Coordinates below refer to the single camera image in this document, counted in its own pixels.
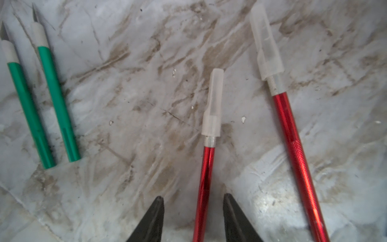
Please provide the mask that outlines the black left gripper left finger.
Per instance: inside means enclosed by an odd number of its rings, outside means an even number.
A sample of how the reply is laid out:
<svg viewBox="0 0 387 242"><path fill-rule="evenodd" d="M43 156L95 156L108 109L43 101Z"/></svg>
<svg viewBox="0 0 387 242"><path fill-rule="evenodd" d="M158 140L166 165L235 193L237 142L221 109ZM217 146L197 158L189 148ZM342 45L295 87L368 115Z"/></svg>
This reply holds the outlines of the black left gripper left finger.
<svg viewBox="0 0 387 242"><path fill-rule="evenodd" d="M161 242L164 212L164 199L157 196L127 242Z"/></svg>

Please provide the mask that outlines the green carving knife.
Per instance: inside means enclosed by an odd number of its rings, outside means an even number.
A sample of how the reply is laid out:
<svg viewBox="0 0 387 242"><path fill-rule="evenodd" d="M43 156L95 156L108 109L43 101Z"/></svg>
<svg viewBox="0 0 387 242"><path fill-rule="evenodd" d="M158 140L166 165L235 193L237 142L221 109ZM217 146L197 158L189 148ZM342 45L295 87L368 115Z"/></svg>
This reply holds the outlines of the green carving knife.
<svg viewBox="0 0 387 242"><path fill-rule="evenodd" d="M29 91L15 46L10 41L3 22L1 23L1 47L42 166L45 169L55 167L48 140Z"/></svg>
<svg viewBox="0 0 387 242"><path fill-rule="evenodd" d="M61 86L49 47L48 38L46 36L45 29L39 20L38 11L36 10L34 4L32 5L32 16L32 30L35 36L36 47L42 63L47 87L52 99L63 143L69 162L75 162L81 159L81 155L77 146L66 102L61 91Z"/></svg>

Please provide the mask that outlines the red carving knife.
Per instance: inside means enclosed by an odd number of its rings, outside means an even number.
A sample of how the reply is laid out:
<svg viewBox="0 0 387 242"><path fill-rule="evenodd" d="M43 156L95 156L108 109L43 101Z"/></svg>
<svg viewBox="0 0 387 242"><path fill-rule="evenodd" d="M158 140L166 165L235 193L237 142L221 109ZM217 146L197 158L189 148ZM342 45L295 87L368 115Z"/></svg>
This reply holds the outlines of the red carving knife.
<svg viewBox="0 0 387 242"><path fill-rule="evenodd" d="M328 242L330 240L329 234L319 206L288 95L281 79L284 66L263 3L256 2L253 5L250 22L257 48L259 72L262 80L268 83L275 104L312 236L316 242Z"/></svg>
<svg viewBox="0 0 387 242"><path fill-rule="evenodd" d="M219 68L213 69L210 75L209 93L202 124L204 152L192 238L194 242L202 242L205 236L216 138L220 137L221 133L223 80L224 71Z"/></svg>

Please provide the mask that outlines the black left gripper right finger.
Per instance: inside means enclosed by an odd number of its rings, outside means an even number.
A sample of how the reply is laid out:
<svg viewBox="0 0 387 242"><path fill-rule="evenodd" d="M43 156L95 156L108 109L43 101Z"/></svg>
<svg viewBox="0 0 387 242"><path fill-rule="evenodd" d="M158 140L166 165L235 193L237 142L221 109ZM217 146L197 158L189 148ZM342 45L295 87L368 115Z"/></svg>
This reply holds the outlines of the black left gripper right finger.
<svg viewBox="0 0 387 242"><path fill-rule="evenodd" d="M263 242L230 193L224 195L223 215L227 242Z"/></svg>

